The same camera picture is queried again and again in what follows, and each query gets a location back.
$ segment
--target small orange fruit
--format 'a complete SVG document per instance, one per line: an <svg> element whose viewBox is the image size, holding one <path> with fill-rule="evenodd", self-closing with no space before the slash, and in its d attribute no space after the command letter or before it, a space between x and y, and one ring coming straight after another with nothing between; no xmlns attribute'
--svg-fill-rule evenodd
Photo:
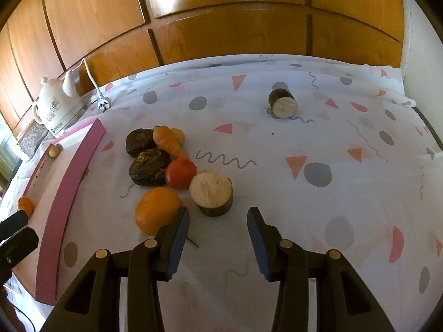
<svg viewBox="0 0 443 332"><path fill-rule="evenodd" d="M134 219L139 229L148 236L155 236L161 226L172 222L180 206L176 193L165 187L156 187L146 192L139 201Z"/></svg>
<svg viewBox="0 0 443 332"><path fill-rule="evenodd" d="M23 196L17 202L17 209L25 211L29 218L34 212L34 204L29 197Z"/></svg>

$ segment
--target eggplant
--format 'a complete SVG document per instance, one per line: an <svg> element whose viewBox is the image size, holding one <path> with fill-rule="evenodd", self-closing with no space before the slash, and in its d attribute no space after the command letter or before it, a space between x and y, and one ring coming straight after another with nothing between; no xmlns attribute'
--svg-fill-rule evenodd
<svg viewBox="0 0 443 332"><path fill-rule="evenodd" d="M222 216L232 206L232 182L216 172L197 173L191 181L189 193L192 201L209 217Z"/></svg>
<svg viewBox="0 0 443 332"><path fill-rule="evenodd" d="M126 152L131 157L137 157L146 149L156 148L156 143L152 137L153 130L149 128L139 128L130 132L126 137Z"/></svg>
<svg viewBox="0 0 443 332"><path fill-rule="evenodd" d="M147 149L132 162L129 167L129 176L136 185L165 185L165 172L170 162L171 156L166 151Z"/></svg>
<svg viewBox="0 0 443 332"><path fill-rule="evenodd" d="M276 118L284 120L291 118L297 112L298 104L294 96L284 88L276 88L271 92L268 99L272 114Z"/></svg>

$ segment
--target kettle handle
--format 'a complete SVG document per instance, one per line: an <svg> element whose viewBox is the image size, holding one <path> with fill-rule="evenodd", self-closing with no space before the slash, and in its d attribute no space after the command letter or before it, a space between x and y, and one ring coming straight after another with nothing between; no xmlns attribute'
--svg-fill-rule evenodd
<svg viewBox="0 0 443 332"><path fill-rule="evenodd" d="M40 125L43 125L43 121L40 118L40 116L38 115L38 111L37 111L37 101L34 101L32 103L32 116L34 116L34 120L35 122L37 122Z"/></svg>

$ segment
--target tomato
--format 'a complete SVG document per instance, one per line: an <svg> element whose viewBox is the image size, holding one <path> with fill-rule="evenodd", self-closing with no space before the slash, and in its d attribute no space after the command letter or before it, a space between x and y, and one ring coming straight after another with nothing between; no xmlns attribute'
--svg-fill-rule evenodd
<svg viewBox="0 0 443 332"><path fill-rule="evenodd" d="M176 158L166 168L166 184L177 190L188 189L197 167L187 158Z"/></svg>

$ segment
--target power cord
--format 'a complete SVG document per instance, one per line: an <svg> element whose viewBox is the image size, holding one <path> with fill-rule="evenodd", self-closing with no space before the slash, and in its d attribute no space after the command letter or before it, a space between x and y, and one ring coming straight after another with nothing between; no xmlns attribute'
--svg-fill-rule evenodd
<svg viewBox="0 0 443 332"><path fill-rule="evenodd" d="M35 326L34 326L34 324L32 323L32 321L30 320L30 318L29 318L28 316L26 316L25 312L23 312L20 308L18 308L18 307L15 306L15 305L13 305L13 306L14 306L14 308L15 308L17 311L19 311L22 315L24 315L24 316L28 319L28 321L30 321L30 324L32 325L32 328L34 329L34 332L35 332Z"/></svg>

